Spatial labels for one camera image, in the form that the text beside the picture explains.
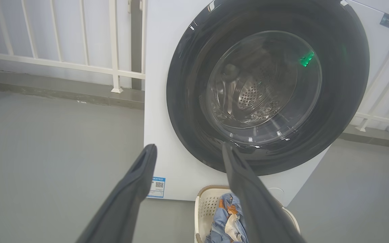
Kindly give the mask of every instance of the green light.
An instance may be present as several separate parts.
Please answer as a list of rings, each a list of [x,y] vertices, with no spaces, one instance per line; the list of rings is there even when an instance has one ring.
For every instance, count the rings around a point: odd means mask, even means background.
[[[312,60],[312,58],[315,56],[315,53],[313,51],[310,51],[309,53],[305,54],[302,58],[300,58],[300,64],[303,66],[307,66]]]

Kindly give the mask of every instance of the front-load washing machine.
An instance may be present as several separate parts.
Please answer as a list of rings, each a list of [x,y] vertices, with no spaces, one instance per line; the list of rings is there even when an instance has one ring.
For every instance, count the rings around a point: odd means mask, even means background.
[[[231,142],[287,206],[389,50],[384,13],[350,0],[150,0],[146,11],[151,197],[227,185]]]

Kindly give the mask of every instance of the blue clothing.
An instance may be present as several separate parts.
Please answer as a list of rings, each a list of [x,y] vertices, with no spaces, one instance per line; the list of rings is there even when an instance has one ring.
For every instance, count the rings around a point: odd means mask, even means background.
[[[222,195],[219,200],[219,207],[214,214],[211,233],[205,238],[205,243],[231,243],[233,241],[232,238],[225,233],[227,220],[232,214],[236,214],[238,217],[238,220],[236,220],[234,225],[238,231],[238,238],[241,239],[241,241],[234,242],[248,242],[244,230],[245,222],[241,210],[241,203],[235,194],[227,193]]]

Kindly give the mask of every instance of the qr code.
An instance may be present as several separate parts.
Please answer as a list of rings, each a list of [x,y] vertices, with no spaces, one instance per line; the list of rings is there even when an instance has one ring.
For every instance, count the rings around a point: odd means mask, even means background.
[[[164,185],[165,185],[165,183],[156,182],[156,187],[161,187],[161,188],[163,188]]]

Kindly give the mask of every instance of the concrete ledge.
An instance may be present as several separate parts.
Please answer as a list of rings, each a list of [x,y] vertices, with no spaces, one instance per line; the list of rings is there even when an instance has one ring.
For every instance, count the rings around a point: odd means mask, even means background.
[[[145,108],[144,91],[124,88],[118,94],[112,93],[112,88],[110,85],[0,71],[0,91],[77,100],[102,106]]]
[[[355,126],[349,125],[338,138],[389,147],[389,132],[379,129],[366,128],[366,131],[363,132],[356,129]]]

